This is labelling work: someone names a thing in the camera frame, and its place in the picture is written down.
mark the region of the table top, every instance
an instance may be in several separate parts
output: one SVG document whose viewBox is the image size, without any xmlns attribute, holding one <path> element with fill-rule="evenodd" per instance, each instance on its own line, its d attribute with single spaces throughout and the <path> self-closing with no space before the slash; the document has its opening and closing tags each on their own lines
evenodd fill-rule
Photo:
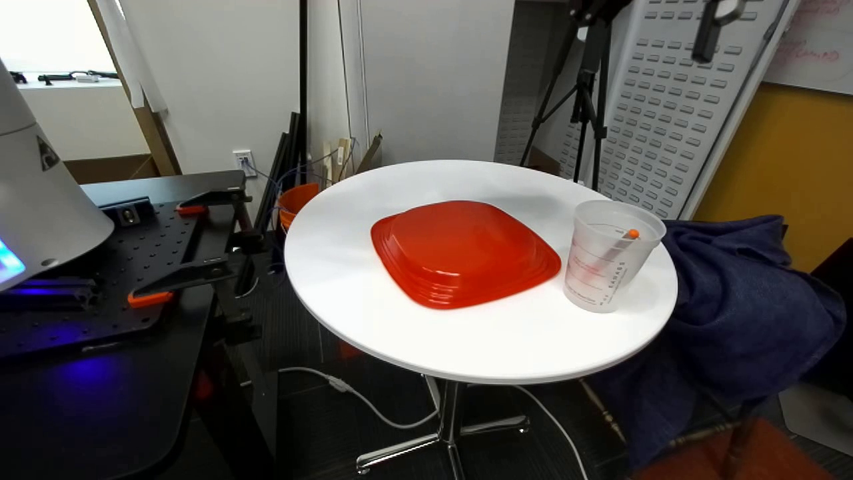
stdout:
<svg viewBox="0 0 853 480">
<path fill-rule="evenodd" d="M 616 311 L 588 311 L 564 289 L 574 207 L 602 195 L 530 167 L 425 160 L 352 175 L 320 191 L 288 228 L 285 267 L 305 307 L 346 344 L 393 364 L 472 383 L 548 383 L 616 364 L 669 319 L 677 273 L 660 244 Z M 492 201 L 542 235 L 561 273 L 466 309 L 410 301 L 370 241 L 374 221 L 444 199 Z"/>
<path fill-rule="evenodd" d="M 244 187 L 244 172 L 164 175 L 85 187 L 94 201 L 180 201 Z M 222 255 L 236 207 L 212 207 L 194 259 Z M 128 477 L 180 447 L 214 287 L 188 287 L 168 319 L 89 353 L 0 364 L 0 477 Z"/>
</svg>

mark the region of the blue jacket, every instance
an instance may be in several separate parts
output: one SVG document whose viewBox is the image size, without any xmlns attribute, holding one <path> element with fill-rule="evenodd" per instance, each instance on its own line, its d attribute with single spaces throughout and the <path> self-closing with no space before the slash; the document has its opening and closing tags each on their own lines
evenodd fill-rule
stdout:
<svg viewBox="0 0 853 480">
<path fill-rule="evenodd" d="M 593 385 L 622 424 L 636 467 L 685 432 L 700 388 L 725 401 L 792 385 L 846 328 L 846 301 L 790 269 L 782 215 L 668 224 L 677 304 L 661 336 Z"/>
</svg>

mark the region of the red plastic container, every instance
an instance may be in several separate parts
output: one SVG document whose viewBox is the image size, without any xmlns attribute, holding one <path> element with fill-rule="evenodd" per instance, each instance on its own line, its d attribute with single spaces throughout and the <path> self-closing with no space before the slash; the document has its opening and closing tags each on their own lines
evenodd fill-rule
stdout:
<svg viewBox="0 0 853 480">
<path fill-rule="evenodd" d="M 496 301 L 561 271 L 533 228 L 489 201 L 410 207 L 377 221 L 370 237 L 393 280 L 432 309 Z"/>
</svg>

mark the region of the table base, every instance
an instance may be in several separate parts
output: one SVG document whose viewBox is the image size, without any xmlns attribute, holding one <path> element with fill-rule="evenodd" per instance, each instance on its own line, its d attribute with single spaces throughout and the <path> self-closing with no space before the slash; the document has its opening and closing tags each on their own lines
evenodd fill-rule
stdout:
<svg viewBox="0 0 853 480">
<path fill-rule="evenodd" d="M 465 467 L 461 467 L 461 452 L 458 452 L 458 436 L 476 436 L 476 435 L 496 435 L 496 432 L 521 432 L 525 435 L 530 428 L 528 416 L 510 416 L 500 421 L 482 421 L 482 424 L 469 424 L 458 425 L 458 395 L 465 383 L 449 381 L 440 395 L 440 425 L 432 435 L 421 435 L 405 441 L 396 441 L 378 451 L 368 451 L 354 459 L 354 471 L 368 475 L 370 467 L 432 447 L 432 445 L 445 445 L 449 447 L 449 460 L 454 480 L 465 480 Z"/>
</svg>

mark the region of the clear plastic cup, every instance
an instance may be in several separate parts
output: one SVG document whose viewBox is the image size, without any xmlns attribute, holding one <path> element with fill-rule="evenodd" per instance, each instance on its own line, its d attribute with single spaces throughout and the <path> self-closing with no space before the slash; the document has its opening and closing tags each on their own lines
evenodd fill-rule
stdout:
<svg viewBox="0 0 853 480">
<path fill-rule="evenodd" d="M 593 199 L 577 207 L 565 293 L 585 309 L 612 311 L 668 227 L 637 205 Z"/>
</svg>

